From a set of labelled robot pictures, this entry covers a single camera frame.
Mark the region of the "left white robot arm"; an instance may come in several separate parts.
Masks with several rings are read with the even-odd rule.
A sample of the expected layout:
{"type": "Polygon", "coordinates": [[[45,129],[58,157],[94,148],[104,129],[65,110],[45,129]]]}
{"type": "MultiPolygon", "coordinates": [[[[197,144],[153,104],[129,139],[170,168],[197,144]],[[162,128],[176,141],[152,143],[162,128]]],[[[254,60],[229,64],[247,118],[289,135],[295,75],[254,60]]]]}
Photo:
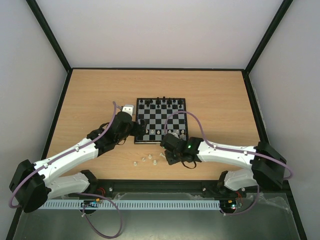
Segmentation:
{"type": "Polygon", "coordinates": [[[145,133],[144,120],[134,121],[129,113],[120,111],[113,115],[111,122],[91,131],[69,149],[35,163],[28,159],[20,162],[9,184],[17,206],[25,213],[31,213],[49,199],[92,191],[96,179],[90,171],[66,177],[63,174],[113,150],[127,137],[141,137],[145,133]]]}

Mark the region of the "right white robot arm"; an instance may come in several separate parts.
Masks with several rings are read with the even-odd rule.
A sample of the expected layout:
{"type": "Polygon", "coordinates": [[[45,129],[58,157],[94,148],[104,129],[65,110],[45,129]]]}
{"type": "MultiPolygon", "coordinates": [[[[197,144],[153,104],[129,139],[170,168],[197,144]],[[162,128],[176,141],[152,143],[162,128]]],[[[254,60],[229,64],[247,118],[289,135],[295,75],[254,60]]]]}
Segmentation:
{"type": "Polygon", "coordinates": [[[267,142],[257,146],[234,146],[206,141],[200,137],[180,139],[168,133],[160,142],[169,165],[181,163],[223,163],[239,167],[221,173],[218,191],[229,196],[242,188],[260,186],[280,191],[285,179],[287,161],[267,142]]]}

